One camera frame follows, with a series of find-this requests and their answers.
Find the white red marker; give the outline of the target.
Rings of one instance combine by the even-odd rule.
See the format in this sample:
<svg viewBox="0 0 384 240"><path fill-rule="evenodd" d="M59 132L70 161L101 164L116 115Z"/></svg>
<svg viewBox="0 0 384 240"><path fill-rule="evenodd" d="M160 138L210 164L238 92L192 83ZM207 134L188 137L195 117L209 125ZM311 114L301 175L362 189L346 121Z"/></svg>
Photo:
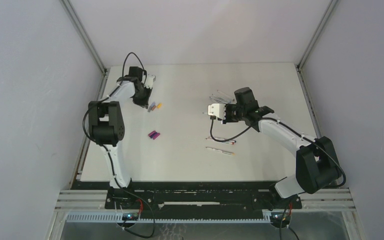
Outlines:
<svg viewBox="0 0 384 240"><path fill-rule="evenodd" d="M216 143L221 143L221 144L228 144L228 145L234 145L236 143L236 141L234 140L219 140L219 139L213 139L213 138L206 138L206 140L209 140L209 141L212 141L212 142L216 142Z"/></svg>

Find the white yellow marker pen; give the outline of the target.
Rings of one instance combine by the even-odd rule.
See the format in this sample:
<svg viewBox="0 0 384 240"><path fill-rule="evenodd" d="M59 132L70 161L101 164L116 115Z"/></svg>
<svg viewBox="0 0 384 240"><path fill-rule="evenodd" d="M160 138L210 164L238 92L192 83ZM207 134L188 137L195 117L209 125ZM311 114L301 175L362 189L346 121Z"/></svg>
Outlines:
<svg viewBox="0 0 384 240"><path fill-rule="evenodd" d="M226 154L226 155L230 155L230 156L234 156L235 155L234 152L230 152L230 151L226 151L226 150L222 150L222 149L218 149L218 148L213 148L213 147L208 147L208 146L206 146L205 148L208 149L208 150L211 150L211 151L215 151L215 152Z"/></svg>

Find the white green marker pen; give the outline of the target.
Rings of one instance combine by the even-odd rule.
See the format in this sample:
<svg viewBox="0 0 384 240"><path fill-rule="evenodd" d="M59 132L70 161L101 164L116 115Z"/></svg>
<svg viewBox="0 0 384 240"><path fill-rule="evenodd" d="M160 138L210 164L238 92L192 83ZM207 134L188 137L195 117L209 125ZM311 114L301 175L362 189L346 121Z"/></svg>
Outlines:
<svg viewBox="0 0 384 240"><path fill-rule="evenodd" d="M224 99L222 98L217 98L217 97L212 97L210 96L209 99L211 101L213 101L214 103L217 103L217 104L228 104L229 102L228 101L225 101Z"/></svg>

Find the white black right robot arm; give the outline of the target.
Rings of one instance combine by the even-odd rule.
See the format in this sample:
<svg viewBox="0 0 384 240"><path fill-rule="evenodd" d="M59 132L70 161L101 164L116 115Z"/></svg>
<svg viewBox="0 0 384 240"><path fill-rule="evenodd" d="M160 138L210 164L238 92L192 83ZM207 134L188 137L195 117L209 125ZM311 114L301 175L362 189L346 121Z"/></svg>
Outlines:
<svg viewBox="0 0 384 240"><path fill-rule="evenodd" d="M273 109L260 106L249 87L236 90L234 96L235 103L222 106L217 119L223 124L244 122L248 130L254 129L272 138L295 158L294 174L277 181L271 188L269 203L273 207L282 208L293 195L314 194L346 183L346 174L328 137L316 138L287 125Z"/></svg>

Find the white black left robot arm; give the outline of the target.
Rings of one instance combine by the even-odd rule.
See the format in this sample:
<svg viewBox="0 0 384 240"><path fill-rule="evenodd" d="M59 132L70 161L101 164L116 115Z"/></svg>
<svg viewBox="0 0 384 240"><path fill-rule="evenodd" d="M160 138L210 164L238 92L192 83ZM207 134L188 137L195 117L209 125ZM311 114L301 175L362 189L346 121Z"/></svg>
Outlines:
<svg viewBox="0 0 384 240"><path fill-rule="evenodd" d="M139 66L130 66L127 75L122 75L115 82L115 87L97 101L90 101L83 126L86 136L100 147L110 171L109 185L115 189L127 188L131 175L124 161L122 140L125 137L122 105L131 101L133 104L148 109L149 99L155 81Z"/></svg>

